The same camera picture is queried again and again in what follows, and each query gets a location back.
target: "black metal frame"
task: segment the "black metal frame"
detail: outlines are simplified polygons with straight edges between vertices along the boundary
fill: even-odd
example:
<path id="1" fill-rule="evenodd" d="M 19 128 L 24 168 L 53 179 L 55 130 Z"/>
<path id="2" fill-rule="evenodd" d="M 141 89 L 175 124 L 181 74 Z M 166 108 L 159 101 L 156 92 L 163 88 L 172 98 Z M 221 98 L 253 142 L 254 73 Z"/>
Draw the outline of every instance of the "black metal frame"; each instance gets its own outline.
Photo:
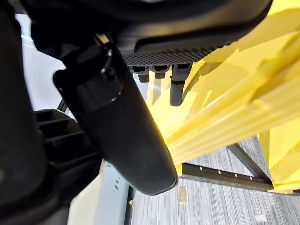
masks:
<path id="1" fill-rule="evenodd" d="M 273 189 L 271 179 L 237 143 L 228 146 L 228 149 L 253 174 L 253 176 L 212 169 L 201 165 L 183 163 L 181 165 L 182 175 L 179 177 L 188 180 L 196 180 L 200 182 L 257 191 L 266 192 Z"/>

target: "white wall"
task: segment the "white wall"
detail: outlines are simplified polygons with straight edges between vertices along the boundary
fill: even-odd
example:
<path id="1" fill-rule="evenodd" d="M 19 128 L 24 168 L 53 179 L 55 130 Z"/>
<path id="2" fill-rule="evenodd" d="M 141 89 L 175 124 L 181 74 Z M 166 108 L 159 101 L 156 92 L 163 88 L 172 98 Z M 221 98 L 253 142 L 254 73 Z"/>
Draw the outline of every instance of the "white wall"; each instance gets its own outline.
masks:
<path id="1" fill-rule="evenodd" d="M 35 49 L 30 38 L 30 19 L 17 15 L 22 27 L 24 75 L 33 110 L 57 108 L 61 96 L 53 82 L 53 73 L 64 69 L 63 63 Z"/>

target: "gray carpet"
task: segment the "gray carpet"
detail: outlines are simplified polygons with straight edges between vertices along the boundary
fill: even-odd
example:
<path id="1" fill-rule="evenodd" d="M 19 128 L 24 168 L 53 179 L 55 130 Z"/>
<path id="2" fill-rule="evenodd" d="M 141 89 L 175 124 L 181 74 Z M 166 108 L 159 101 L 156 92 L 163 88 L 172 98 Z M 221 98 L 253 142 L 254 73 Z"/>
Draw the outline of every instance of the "gray carpet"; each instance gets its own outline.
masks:
<path id="1" fill-rule="evenodd" d="M 241 147 L 268 173 L 256 137 Z M 251 175 L 227 149 L 190 163 Z M 179 204 L 178 188 L 187 187 L 188 203 Z M 132 225 L 300 225 L 300 197 L 179 180 L 166 193 L 149 197 L 136 193 Z"/>

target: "perforated grille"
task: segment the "perforated grille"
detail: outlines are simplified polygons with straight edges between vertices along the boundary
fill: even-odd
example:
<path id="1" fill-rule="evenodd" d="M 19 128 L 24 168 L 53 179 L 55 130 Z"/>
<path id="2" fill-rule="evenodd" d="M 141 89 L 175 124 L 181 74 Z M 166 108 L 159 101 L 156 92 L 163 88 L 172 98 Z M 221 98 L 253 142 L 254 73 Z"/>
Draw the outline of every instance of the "perforated grille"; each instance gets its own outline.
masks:
<path id="1" fill-rule="evenodd" d="M 165 65 L 165 64 L 181 64 L 196 62 L 216 50 L 218 47 L 208 48 L 193 48 L 165 52 L 151 52 L 151 53 L 122 53 L 123 58 L 128 66 L 145 66 L 145 65 Z"/>

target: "yellow panel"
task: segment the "yellow panel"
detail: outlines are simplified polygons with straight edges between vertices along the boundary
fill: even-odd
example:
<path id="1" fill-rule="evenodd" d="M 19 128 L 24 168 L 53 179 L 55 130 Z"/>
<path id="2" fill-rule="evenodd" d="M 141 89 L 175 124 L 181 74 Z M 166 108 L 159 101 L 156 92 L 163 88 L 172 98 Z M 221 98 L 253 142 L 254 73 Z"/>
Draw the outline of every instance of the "yellow panel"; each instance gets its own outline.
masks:
<path id="1" fill-rule="evenodd" d="M 175 164 L 259 133 L 274 187 L 297 185 L 299 126 L 288 123 L 300 123 L 299 18 L 299 0 L 275 0 L 252 32 L 194 63 L 179 107 L 169 106 L 169 75 L 157 83 L 150 74 L 147 104 Z"/>

